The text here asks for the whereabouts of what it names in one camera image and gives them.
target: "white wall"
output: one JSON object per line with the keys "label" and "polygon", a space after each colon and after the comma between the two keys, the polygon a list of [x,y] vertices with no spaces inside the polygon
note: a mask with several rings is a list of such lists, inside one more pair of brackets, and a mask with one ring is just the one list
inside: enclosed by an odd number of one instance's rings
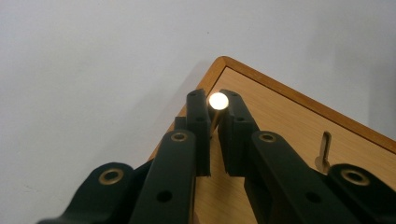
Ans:
{"label": "white wall", "polygon": [[142,164],[221,55],[396,139],[395,1],[0,3],[0,222]]}

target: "wooden board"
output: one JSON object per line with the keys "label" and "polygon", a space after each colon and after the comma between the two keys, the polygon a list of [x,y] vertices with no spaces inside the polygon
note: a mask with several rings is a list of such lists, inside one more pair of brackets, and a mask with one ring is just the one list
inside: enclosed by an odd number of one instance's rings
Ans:
{"label": "wooden board", "polygon": [[[312,168],[316,168],[323,133],[330,133],[331,165],[358,165],[396,189],[395,141],[268,76],[219,57],[197,89],[204,89],[207,96],[220,89],[238,92],[260,129],[282,135]],[[185,108],[179,115],[185,115]],[[200,223],[256,223],[244,178],[224,172],[217,132],[211,140],[211,172],[211,177],[197,177],[194,210]]]}

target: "wood trim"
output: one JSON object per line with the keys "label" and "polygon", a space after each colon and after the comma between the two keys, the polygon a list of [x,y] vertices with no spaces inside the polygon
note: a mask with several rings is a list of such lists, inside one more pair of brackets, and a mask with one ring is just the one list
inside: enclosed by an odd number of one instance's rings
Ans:
{"label": "wood trim", "polygon": [[299,104],[325,119],[328,119],[343,128],[357,134],[358,136],[367,139],[368,141],[383,147],[384,149],[396,154],[396,142],[392,139],[386,137],[385,135],[378,133],[357,121],[344,116],[337,111],[323,105],[297,91],[294,89],[268,77],[267,75],[250,68],[249,66],[240,63],[230,57],[222,56],[215,60],[214,63],[224,64],[225,67],[233,69],[245,77],[248,77],[263,86],[267,87],[272,91],[276,91],[278,94],[292,100],[296,104]]}
{"label": "wood trim", "polygon": [[[219,80],[222,72],[225,68],[233,69],[235,72],[242,74],[245,77],[248,77],[266,88],[277,92],[278,94],[283,95],[284,97],[290,99],[298,105],[301,105],[314,113],[322,116],[325,119],[328,119],[341,127],[357,134],[358,136],[367,139],[368,141],[386,149],[387,151],[396,154],[396,142],[392,139],[386,137],[385,135],[378,133],[357,121],[348,118],[345,115],[338,113],[337,111],[323,105],[301,93],[298,91],[268,77],[267,75],[238,62],[237,60],[230,58],[228,56],[218,57],[212,65],[207,70],[205,76],[198,84],[196,89],[204,89],[206,96],[212,91],[213,87],[216,85]],[[185,115],[185,107],[181,109],[179,112],[179,116]],[[168,131],[173,130],[173,123],[169,127]],[[149,157],[150,159],[154,158],[158,147],[154,150],[154,152]]]}

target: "black plastic part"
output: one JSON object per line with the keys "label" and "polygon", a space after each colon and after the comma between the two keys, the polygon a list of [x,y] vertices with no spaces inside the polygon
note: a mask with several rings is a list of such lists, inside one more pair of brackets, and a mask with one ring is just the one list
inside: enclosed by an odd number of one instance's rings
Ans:
{"label": "black plastic part", "polygon": [[195,136],[167,133],[148,172],[129,223],[192,223],[195,190]]}
{"label": "black plastic part", "polygon": [[[144,169],[139,171],[141,181],[144,173]],[[136,189],[139,187],[134,186],[134,170],[130,166],[105,164],[92,171],[60,217],[38,223],[126,223],[134,209]]]}
{"label": "black plastic part", "polygon": [[175,117],[175,128],[176,129],[184,129],[187,130],[187,121],[186,117]]}
{"label": "black plastic part", "polygon": [[[259,223],[360,223],[280,135],[251,139],[245,188]],[[270,198],[269,210],[254,203],[258,196]]]}
{"label": "black plastic part", "polygon": [[134,170],[134,183],[131,189],[131,192],[133,193],[133,197],[131,199],[133,204],[132,210],[130,212],[131,214],[134,210],[134,205],[136,204],[137,198],[140,195],[140,191],[145,184],[149,169],[151,168],[151,164],[153,163],[153,161],[154,159],[149,160]]}
{"label": "black plastic part", "polygon": [[213,121],[213,118],[215,117],[217,110],[214,109],[210,104],[207,106],[207,113],[210,117],[210,121]]}
{"label": "black plastic part", "polygon": [[187,94],[186,102],[187,130],[195,134],[196,141],[196,175],[210,175],[210,117],[203,89]]}
{"label": "black plastic part", "polygon": [[229,101],[218,128],[225,170],[230,176],[245,176],[250,137],[259,127],[239,94],[220,92]]}
{"label": "black plastic part", "polygon": [[370,172],[337,164],[326,183],[362,223],[396,223],[396,192]]}

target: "hole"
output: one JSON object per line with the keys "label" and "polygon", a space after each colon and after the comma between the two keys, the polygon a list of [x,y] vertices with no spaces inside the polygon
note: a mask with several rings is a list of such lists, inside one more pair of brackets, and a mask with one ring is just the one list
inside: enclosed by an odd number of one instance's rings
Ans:
{"label": "hole", "polygon": [[276,138],[270,133],[262,133],[260,134],[260,139],[267,143],[273,143],[276,141]]}
{"label": "hole", "polygon": [[370,179],[366,175],[356,170],[342,170],[341,176],[348,182],[355,185],[368,186],[370,184]]}
{"label": "hole", "polygon": [[118,176],[119,176],[119,173],[113,171],[113,172],[105,174],[105,179],[111,180],[111,179],[117,178]]}
{"label": "hole", "polygon": [[99,183],[102,185],[113,185],[122,180],[123,171],[121,169],[111,168],[99,176]]}
{"label": "hole", "polygon": [[160,203],[167,203],[171,200],[172,200],[172,192],[169,190],[164,190],[157,194],[157,201]]}
{"label": "hole", "polygon": [[349,177],[350,179],[353,179],[354,181],[359,181],[359,182],[361,182],[363,180],[363,177],[361,177],[361,175],[357,175],[355,173],[348,173],[347,177]]}
{"label": "hole", "polygon": [[321,198],[314,192],[307,192],[305,198],[311,203],[321,203]]}
{"label": "hole", "polygon": [[185,133],[174,133],[172,134],[171,139],[175,142],[183,142],[186,141],[187,135]]}

